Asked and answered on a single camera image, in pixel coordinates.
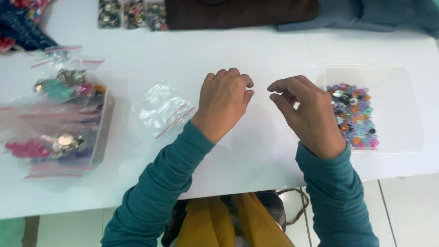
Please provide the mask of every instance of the white tile floor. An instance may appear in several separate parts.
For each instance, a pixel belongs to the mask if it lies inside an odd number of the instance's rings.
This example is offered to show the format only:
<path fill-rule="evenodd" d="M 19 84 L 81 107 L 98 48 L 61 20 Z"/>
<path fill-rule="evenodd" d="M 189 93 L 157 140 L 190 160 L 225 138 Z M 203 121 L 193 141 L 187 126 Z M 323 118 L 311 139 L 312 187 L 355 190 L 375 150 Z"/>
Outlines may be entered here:
<path fill-rule="evenodd" d="M 381 247 L 439 246 L 439 173 L 365 181 L 363 186 L 372 228 Z M 281 199 L 287 220 L 293 219 L 302 208 L 300 194 L 286 192 Z M 98 247 L 113 211 L 109 208 L 43 215 L 37 247 Z M 287 235 L 296 247 L 316 247 L 320 241 L 312 226 L 310 205 L 295 224 L 287 227 Z"/>

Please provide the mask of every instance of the yellow scarf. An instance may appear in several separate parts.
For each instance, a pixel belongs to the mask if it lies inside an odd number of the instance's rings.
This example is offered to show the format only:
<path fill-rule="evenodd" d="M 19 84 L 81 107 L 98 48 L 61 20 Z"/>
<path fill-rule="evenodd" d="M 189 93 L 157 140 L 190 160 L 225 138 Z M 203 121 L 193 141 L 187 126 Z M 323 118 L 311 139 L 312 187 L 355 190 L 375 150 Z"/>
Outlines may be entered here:
<path fill-rule="evenodd" d="M 253 247 L 295 247 L 254 193 L 231 196 L 242 230 Z M 192 199 L 176 247 L 235 247 L 235 232 L 219 196 Z"/>

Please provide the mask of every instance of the teal long sleeve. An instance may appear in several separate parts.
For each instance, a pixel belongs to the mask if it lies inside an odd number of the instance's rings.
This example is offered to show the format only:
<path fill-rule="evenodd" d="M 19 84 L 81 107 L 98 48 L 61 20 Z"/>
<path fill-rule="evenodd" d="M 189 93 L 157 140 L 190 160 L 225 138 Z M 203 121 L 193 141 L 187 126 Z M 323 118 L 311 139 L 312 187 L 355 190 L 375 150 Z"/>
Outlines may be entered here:
<path fill-rule="evenodd" d="M 123 196 L 105 228 L 103 247 L 156 247 L 181 193 L 188 191 L 192 173 L 215 145 L 191 122 L 174 143 L 163 148 L 136 186 Z"/>
<path fill-rule="evenodd" d="M 346 150 L 331 160 L 322 160 L 301 142 L 296 161 L 303 172 L 314 212 L 314 231 L 320 247 L 377 247 L 363 185 Z"/>

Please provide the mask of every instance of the clear plastic tray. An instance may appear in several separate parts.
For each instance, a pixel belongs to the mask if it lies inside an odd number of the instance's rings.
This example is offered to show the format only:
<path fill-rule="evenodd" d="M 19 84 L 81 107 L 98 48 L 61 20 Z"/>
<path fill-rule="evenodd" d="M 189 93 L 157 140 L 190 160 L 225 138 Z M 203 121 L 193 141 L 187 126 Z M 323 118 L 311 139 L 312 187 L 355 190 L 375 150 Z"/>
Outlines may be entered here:
<path fill-rule="evenodd" d="M 369 88 L 371 120 L 380 142 L 376 150 L 354 153 L 415 153 L 424 146 L 424 135 L 407 71 L 384 65 L 330 65 L 316 85 L 326 89 L 340 83 Z"/>

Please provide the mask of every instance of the gray fabric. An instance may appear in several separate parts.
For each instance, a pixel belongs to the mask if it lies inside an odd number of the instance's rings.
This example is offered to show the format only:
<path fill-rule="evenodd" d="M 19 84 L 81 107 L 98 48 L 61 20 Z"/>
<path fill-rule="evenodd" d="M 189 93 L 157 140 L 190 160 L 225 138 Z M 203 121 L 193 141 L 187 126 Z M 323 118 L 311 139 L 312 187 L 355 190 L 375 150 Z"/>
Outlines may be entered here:
<path fill-rule="evenodd" d="M 439 38 L 439 10 L 433 0 L 320 0 L 318 17 L 277 25 L 279 31 L 322 27 L 392 32 L 397 26 Z"/>

